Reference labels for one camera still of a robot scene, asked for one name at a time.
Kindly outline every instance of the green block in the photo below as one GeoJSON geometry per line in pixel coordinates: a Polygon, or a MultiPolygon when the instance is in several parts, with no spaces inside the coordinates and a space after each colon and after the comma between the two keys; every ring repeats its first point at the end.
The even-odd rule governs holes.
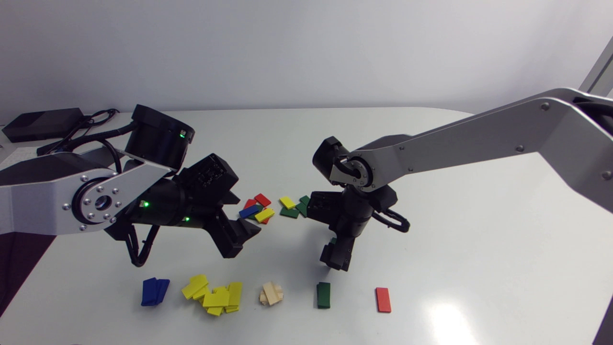
{"type": "Polygon", "coordinates": [[[298,218],[298,215],[300,214],[300,211],[298,211],[297,209],[286,209],[284,207],[284,208],[281,209],[280,214],[284,215],[286,217],[298,218]]]}
{"type": "MultiPolygon", "coordinates": [[[[262,212],[262,210],[264,209],[264,207],[262,205],[260,205],[260,204],[256,204],[256,207],[259,210],[258,213],[262,212]]],[[[256,219],[256,214],[257,213],[254,213],[254,214],[250,215],[248,218],[251,219],[251,220],[255,220],[256,219]]]]}
{"type": "Polygon", "coordinates": [[[303,203],[300,203],[298,205],[296,205],[296,208],[298,209],[298,211],[304,216],[307,216],[307,206],[303,203]]]}
{"type": "Polygon", "coordinates": [[[330,283],[317,284],[317,308],[330,309],[330,283]]]}
{"type": "Polygon", "coordinates": [[[306,195],[300,198],[300,202],[305,204],[305,205],[308,205],[309,201],[311,201],[311,199],[308,196],[306,196],[306,195]]]}

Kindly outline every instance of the black cable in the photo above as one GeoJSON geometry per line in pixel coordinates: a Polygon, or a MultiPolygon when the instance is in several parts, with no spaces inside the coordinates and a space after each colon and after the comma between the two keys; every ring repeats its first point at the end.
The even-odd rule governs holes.
{"type": "Polygon", "coordinates": [[[111,145],[110,142],[106,141],[105,139],[100,139],[98,140],[98,142],[100,142],[102,145],[106,146],[107,149],[109,149],[111,156],[113,156],[113,161],[115,161],[115,170],[117,170],[118,174],[121,174],[121,161],[115,148],[111,145]]]}

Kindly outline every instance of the wooden block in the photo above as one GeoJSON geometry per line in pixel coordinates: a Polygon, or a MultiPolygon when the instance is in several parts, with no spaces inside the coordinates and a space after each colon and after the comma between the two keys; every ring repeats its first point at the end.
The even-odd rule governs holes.
{"type": "Polygon", "coordinates": [[[207,284],[202,289],[196,291],[194,295],[192,296],[192,298],[195,300],[199,300],[209,293],[211,293],[211,291],[208,290],[208,284],[207,284]]]}
{"type": "Polygon", "coordinates": [[[378,287],[375,291],[377,293],[377,308],[379,312],[392,312],[392,305],[389,303],[389,290],[387,287],[378,287]]]}
{"type": "Polygon", "coordinates": [[[317,284],[317,308],[330,308],[330,283],[319,282],[317,284]]]}
{"type": "MultiPolygon", "coordinates": [[[[260,205],[260,204],[257,204],[256,207],[257,207],[258,213],[262,212],[262,210],[264,209],[264,207],[262,205],[260,205]]],[[[255,214],[250,215],[249,219],[255,220],[256,219],[256,215],[255,214]]]]}
{"type": "Polygon", "coordinates": [[[207,308],[207,313],[211,315],[215,315],[215,316],[220,316],[223,311],[224,311],[224,307],[207,308]]]}
{"type": "Polygon", "coordinates": [[[279,299],[279,296],[276,294],[276,290],[275,290],[275,286],[273,282],[268,282],[264,284],[263,288],[264,288],[264,293],[266,294],[266,299],[268,300],[269,305],[274,305],[275,303],[278,303],[279,301],[281,301],[279,299]]]}
{"type": "Polygon", "coordinates": [[[256,214],[256,220],[258,223],[262,223],[263,221],[271,218],[275,214],[273,209],[263,209],[262,212],[256,214]]]}
{"type": "Polygon", "coordinates": [[[287,196],[282,197],[279,201],[286,209],[293,209],[296,207],[296,204],[287,196]]]}
{"type": "Polygon", "coordinates": [[[243,283],[241,282],[231,282],[228,285],[228,292],[230,293],[230,298],[228,300],[229,306],[239,306],[240,305],[240,295],[243,291],[243,283]]]}
{"type": "Polygon", "coordinates": [[[205,287],[208,284],[207,277],[204,274],[198,274],[197,276],[193,276],[189,278],[189,284],[181,289],[183,292],[183,296],[188,300],[194,296],[194,294],[205,287]]]}
{"type": "Polygon", "coordinates": [[[308,206],[308,202],[311,201],[311,198],[309,198],[308,196],[303,196],[300,198],[300,202],[303,203],[304,205],[308,206]]]}
{"type": "Polygon", "coordinates": [[[298,209],[298,211],[300,211],[303,217],[307,216],[307,206],[305,204],[300,203],[296,205],[296,208],[298,209]]]}
{"type": "Polygon", "coordinates": [[[300,214],[300,211],[298,211],[298,209],[293,208],[293,209],[286,209],[285,207],[281,209],[281,212],[279,212],[280,215],[284,215],[286,217],[291,217],[291,218],[298,218],[298,215],[300,214]]]}
{"type": "Polygon", "coordinates": [[[270,205],[270,200],[268,200],[268,198],[265,197],[262,193],[256,195],[256,197],[254,199],[258,203],[261,203],[263,207],[266,207],[266,206],[270,205]]]}
{"type": "Polygon", "coordinates": [[[253,200],[253,199],[249,199],[247,200],[247,202],[245,203],[245,207],[243,207],[243,209],[248,209],[249,207],[253,206],[257,204],[257,201],[253,200]]]}
{"type": "Polygon", "coordinates": [[[226,287],[222,286],[213,289],[213,293],[204,295],[202,306],[205,308],[226,307],[228,302],[230,302],[230,293],[226,290],[226,287]]]}

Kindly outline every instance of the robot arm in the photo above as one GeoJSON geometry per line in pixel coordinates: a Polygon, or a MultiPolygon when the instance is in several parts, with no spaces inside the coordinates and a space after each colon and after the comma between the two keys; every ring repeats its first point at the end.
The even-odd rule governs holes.
{"type": "Polygon", "coordinates": [[[312,194],[309,218],[337,233],[321,260],[347,270],[353,241],[371,216],[408,231],[408,222],[389,209],[397,199],[388,183],[407,174],[528,152],[539,152],[571,188],[613,212],[612,117],[610,99],[556,89],[415,136],[386,136],[352,152],[328,138],[313,164],[345,190],[312,194]]]}

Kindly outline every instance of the white table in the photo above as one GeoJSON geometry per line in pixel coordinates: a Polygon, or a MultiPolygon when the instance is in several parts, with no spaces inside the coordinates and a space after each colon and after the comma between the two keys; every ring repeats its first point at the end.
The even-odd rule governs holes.
{"type": "MultiPolygon", "coordinates": [[[[426,108],[168,112],[196,129],[184,166],[211,152],[229,162],[242,202],[276,203],[340,190],[313,167],[321,141],[349,150],[387,134],[417,134],[468,114],[426,108]]],[[[104,130],[129,121],[119,114],[104,130]]],[[[123,148],[128,136],[113,139],[123,148]]],[[[591,344],[613,292],[613,217],[572,191],[538,154],[405,176],[391,185],[408,234],[372,220],[349,272],[319,262],[333,233],[274,216],[235,259],[204,230],[162,228],[148,262],[103,231],[57,237],[0,318],[0,344],[591,344]],[[243,282],[241,310],[213,317],[179,289],[243,282]],[[171,280],[157,307],[142,281],[171,280]],[[274,281],[285,299],[259,304],[274,281]],[[331,309],[316,284],[332,283],[331,309]],[[388,287],[391,314],[376,310],[388,287]]],[[[147,229],[141,226],[144,236],[147,229]]]]}

